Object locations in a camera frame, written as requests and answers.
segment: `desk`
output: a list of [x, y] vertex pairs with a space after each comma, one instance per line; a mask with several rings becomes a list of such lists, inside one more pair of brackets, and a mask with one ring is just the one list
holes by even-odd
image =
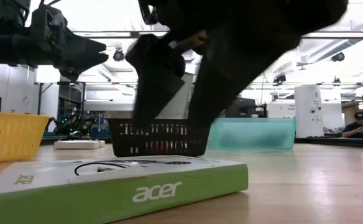
[[[110, 155], [111, 145], [94, 151], [43, 146], [35, 160]], [[246, 162], [249, 190], [117, 223], [363, 224], [363, 149], [296, 144], [293, 151], [208, 151], [205, 157]], [[0, 171], [9, 164], [0, 163]]]

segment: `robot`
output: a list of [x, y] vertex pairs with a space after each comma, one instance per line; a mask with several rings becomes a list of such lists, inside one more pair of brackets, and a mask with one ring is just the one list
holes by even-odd
[[[340, 20], [348, 4], [348, 0], [135, 1], [147, 25], [161, 23], [170, 31], [163, 37], [140, 36], [125, 55], [139, 76], [134, 125], [149, 126], [184, 85], [182, 53], [193, 49], [203, 56], [188, 109], [196, 131], [208, 128], [250, 82], [296, 48], [303, 35]], [[108, 59], [100, 53], [105, 45], [73, 34], [61, 11], [43, 0], [32, 13], [32, 25], [24, 27], [29, 3], [0, 1], [0, 63], [49, 64], [76, 80], [82, 71]]]

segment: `cap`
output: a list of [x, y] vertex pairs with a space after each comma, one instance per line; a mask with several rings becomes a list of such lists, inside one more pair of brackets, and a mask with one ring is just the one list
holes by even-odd
[[356, 113], [354, 114], [354, 118], [355, 118], [355, 119], [358, 119], [358, 120], [363, 119], [363, 112], [356, 112]]

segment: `black plastic basket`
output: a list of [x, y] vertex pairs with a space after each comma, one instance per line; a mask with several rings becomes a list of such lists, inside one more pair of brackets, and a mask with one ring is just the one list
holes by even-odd
[[114, 155], [202, 156], [206, 150], [209, 130], [192, 131], [184, 119], [156, 119], [150, 128], [134, 129], [131, 119], [109, 118], [108, 125]]

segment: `teal plastic bin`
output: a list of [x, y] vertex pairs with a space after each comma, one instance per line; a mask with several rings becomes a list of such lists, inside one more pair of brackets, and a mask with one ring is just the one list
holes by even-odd
[[290, 150], [296, 120], [288, 118], [219, 118], [211, 127], [208, 149]]

